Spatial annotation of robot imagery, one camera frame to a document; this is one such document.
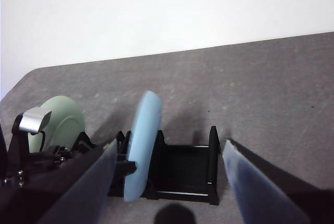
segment gray tabletop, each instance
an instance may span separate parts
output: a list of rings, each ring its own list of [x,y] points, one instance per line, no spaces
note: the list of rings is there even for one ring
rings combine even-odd
[[[36,69],[1,101],[7,145],[15,116],[55,95],[73,98],[94,142],[127,131],[145,90],[162,99],[168,144],[206,144],[216,125],[280,168],[334,186],[334,32]],[[181,202],[198,223],[242,223],[219,159],[220,205]],[[101,223],[152,223],[172,201],[107,199]]]

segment light green disc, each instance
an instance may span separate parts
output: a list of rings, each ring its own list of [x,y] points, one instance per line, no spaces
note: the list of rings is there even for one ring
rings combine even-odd
[[[84,115],[80,107],[66,96],[52,97],[41,107],[52,111],[50,121],[43,129],[45,132],[43,151],[55,145],[71,150],[78,135],[85,131]],[[42,133],[28,134],[30,152],[40,150],[42,138]]]

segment black holder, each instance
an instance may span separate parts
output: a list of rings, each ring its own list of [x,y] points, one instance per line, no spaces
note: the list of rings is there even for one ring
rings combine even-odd
[[[124,176],[135,171],[135,162],[126,160],[131,132],[117,133],[118,157],[109,196],[123,197]],[[161,130],[154,144],[148,182],[142,197],[208,202],[218,205],[217,165],[221,153],[218,133],[211,127],[208,146],[167,145]]]
[[[38,222],[101,157],[104,145],[111,143],[108,140],[97,146],[81,132],[70,151],[61,146],[49,146],[45,151],[30,152],[28,133],[19,129],[21,120],[22,114],[19,114],[12,127],[8,152],[0,126],[0,217],[3,223]]]

